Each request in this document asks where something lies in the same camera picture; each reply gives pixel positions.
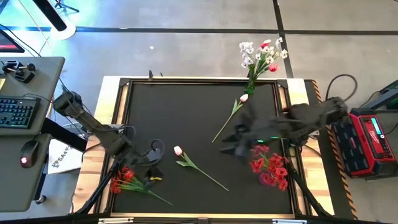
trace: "black pole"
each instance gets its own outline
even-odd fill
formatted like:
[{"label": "black pole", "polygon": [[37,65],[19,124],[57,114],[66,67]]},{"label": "black pole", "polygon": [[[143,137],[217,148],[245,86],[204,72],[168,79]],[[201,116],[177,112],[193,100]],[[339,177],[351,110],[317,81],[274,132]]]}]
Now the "black pole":
[{"label": "black pole", "polygon": [[67,28],[67,25],[47,0],[33,0],[33,2],[58,31],[64,31]]}]

